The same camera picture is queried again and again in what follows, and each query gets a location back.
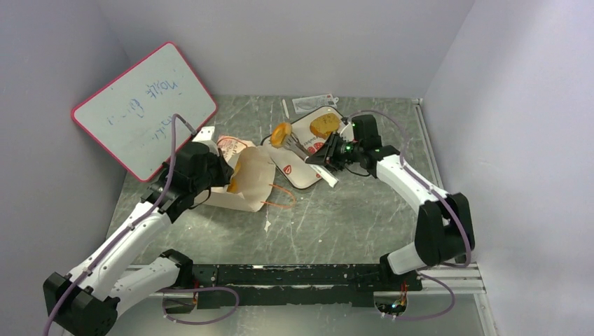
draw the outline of table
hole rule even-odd
[[[208,125],[216,127],[216,137],[231,135],[260,144],[279,123],[301,117],[293,111],[293,98],[214,96],[219,111]],[[289,119],[282,99],[289,107]],[[395,116],[411,137],[407,161],[436,182],[426,134],[410,99],[341,97],[338,102],[344,116],[360,109],[379,109]],[[384,145],[400,148],[401,136],[395,126],[385,118],[377,120]],[[380,256],[412,241],[415,212],[388,185],[347,171],[336,176],[340,182],[335,188],[320,181],[307,190],[296,190],[277,172],[275,184],[296,196],[297,203],[291,209],[265,205],[249,213],[199,206],[186,211],[138,255],[134,264],[147,265],[167,249],[176,249],[194,263],[204,264],[377,263]],[[126,176],[107,236],[130,214],[146,187],[130,174]],[[289,201],[287,198],[273,189],[269,201],[283,203]],[[266,231],[267,221],[271,225]]]

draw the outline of black wire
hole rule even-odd
[[[347,167],[347,166],[345,166],[345,169],[348,170],[349,173],[354,174],[354,175],[357,175],[357,176],[367,177],[367,176],[370,176],[371,175],[370,172],[367,172],[367,175],[356,173],[356,172],[352,171],[351,169],[349,169],[349,167]]]
[[[188,209],[196,209],[197,206],[203,204],[204,202],[206,202],[209,198],[210,198],[210,188],[208,188],[208,196],[206,196],[206,199],[198,204],[194,204],[193,206],[190,206]]]

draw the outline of purple cable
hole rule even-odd
[[[159,204],[161,203],[161,201],[163,200],[163,198],[165,197],[165,194],[167,193],[167,191],[169,190],[169,187],[171,186],[171,180],[173,177],[173,167],[175,165],[175,121],[176,119],[180,119],[184,125],[190,130],[190,132],[192,132],[192,135],[196,135],[197,132],[195,129],[192,128],[192,126],[190,124],[188,124],[188,122],[186,122],[186,120],[184,118],[182,118],[179,114],[174,113],[172,115],[172,123],[171,123],[171,128],[172,128],[172,137],[171,137],[171,158],[170,158],[170,168],[169,171],[167,173],[167,181],[165,182],[165,187],[163,188],[163,191],[161,192],[161,195],[159,195],[159,198],[157,198],[157,201],[151,206],[151,208],[143,213],[140,217],[136,218],[136,220],[132,221],[131,226],[134,228],[136,227],[136,225],[138,225],[138,223],[142,222],[143,220],[145,220],[147,217],[149,217],[153,211],[155,211],[155,209],[157,209],[157,207],[159,206]],[[103,260],[103,258],[105,258],[105,256],[113,249],[113,247],[120,242],[120,240],[122,240],[122,238],[130,231],[130,227],[126,227],[124,230],[122,230],[115,238],[113,238],[109,244],[107,244],[107,246],[105,246],[105,248],[99,252],[99,255],[97,255],[97,257],[95,258],[95,260],[93,260],[88,266],[87,266],[87,270],[85,272],[82,272],[81,275],[79,275],[74,281],[72,281],[72,283],[70,284],[70,286],[66,289],[66,291],[64,292],[64,294],[62,294],[62,296],[58,299],[58,301],[56,302],[55,306],[53,307],[50,315],[48,316],[48,320],[46,322],[46,324],[43,327],[43,336],[48,336],[48,334],[50,333],[50,327],[52,325],[52,322],[54,321],[58,311],[60,310],[60,307],[64,304],[64,301],[66,301],[66,299],[68,298],[68,296],[70,295],[70,293],[72,293],[72,291],[75,289],[75,287],[77,287],[83,280],[85,277],[87,277],[89,274],[92,273],[92,271],[94,270],[94,268],[96,268],[96,266]]]
[[[433,196],[435,196],[437,198],[437,200],[439,200],[440,203],[442,203],[443,207],[450,214],[450,216],[452,217],[452,220],[458,227],[458,230],[460,231],[460,235],[462,236],[462,241],[464,242],[464,249],[466,250],[466,261],[464,262],[464,264],[461,264],[461,265],[452,264],[449,262],[444,262],[443,265],[450,266],[450,267],[456,267],[456,268],[468,267],[468,265],[470,265],[470,260],[471,260],[470,241],[468,240],[468,237],[466,236],[466,231],[464,231],[462,222],[460,222],[460,219],[454,212],[454,209],[452,209],[452,207],[446,202],[446,200],[438,192],[431,189],[431,186],[429,184],[427,184],[425,181],[423,181],[423,179],[420,178],[420,176],[415,174],[415,172],[413,172],[413,170],[410,169],[410,167],[405,163],[406,150],[408,149],[408,143],[410,142],[410,138],[408,137],[406,130],[404,129],[404,127],[400,126],[400,123],[398,121],[396,121],[396,119],[394,119],[392,116],[390,116],[387,113],[384,113],[382,111],[378,111],[378,110],[357,111],[357,112],[353,113],[352,115],[349,115],[349,120],[352,120],[353,117],[361,115],[365,112],[371,112],[371,113],[379,114],[380,116],[384,116],[388,120],[392,121],[392,123],[394,125],[396,125],[396,127],[398,128],[398,131],[400,131],[400,134],[402,135],[403,143],[404,143],[404,145],[402,146],[402,149],[400,151],[400,165],[404,168],[404,171],[407,172],[408,175],[410,175],[410,177],[415,179],[421,186],[423,186],[423,188],[427,189],[427,191],[429,191]],[[443,311],[440,311],[439,313],[435,313],[435,314],[431,314],[431,315],[427,315],[427,316],[419,316],[419,317],[395,316],[395,318],[398,320],[422,321],[422,320],[427,320],[427,319],[433,319],[433,318],[447,314],[448,312],[450,312],[450,310],[452,310],[454,308],[454,305],[456,304],[456,297],[454,295],[454,292],[448,285],[446,285],[445,283],[443,283],[442,281],[440,281],[438,279],[435,279],[432,276],[428,276],[428,275],[420,273],[420,272],[419,272],[419,275],[421,277],[424,277],[428,280],[434,281],[434,282],[442,285],[448,292],[450,292],[450,295],[452,297],[452,302],[450,303],[450,306],[448,308],[444,309]]]
[[[164,288],[164,289],[160,290],[161,293],[199,293],[199,292],[212,292],[212,291],[225,291],[225,292],[229,292],[229,293],[233,294],[233,296],[235,296],[235,305],[233,306],[233,308],[231,309],[230,312],[228,312],[227,314],[225,314],[221,317],[212,319],[210,321],[203,321],[203,322],[183,321],[183,320],[178,320],[177,318],[172,318],[171,316],[169,316],[169,314],[167,313],[167,310],[165,309],[165,301],[168,299],[165,299],[165,300],[163,300],[163,304],[162,304],[163,317],[165,317],[166,319],[168,319],[171,322],[186,324],[188,326],[203,326],[206,324],[219,322],[219,321],[224,320],[224,319],[228,318],[229,316],[233,315],[233,313],[235,313],[235,311],[237,310],[237,308],[240,305],[240,296],[239,296],[239,294],[237,294],[236,291],[234,291],[231,288],[227,288],[227,287],[206,287],[206,288],[190,288],[190,289]]]

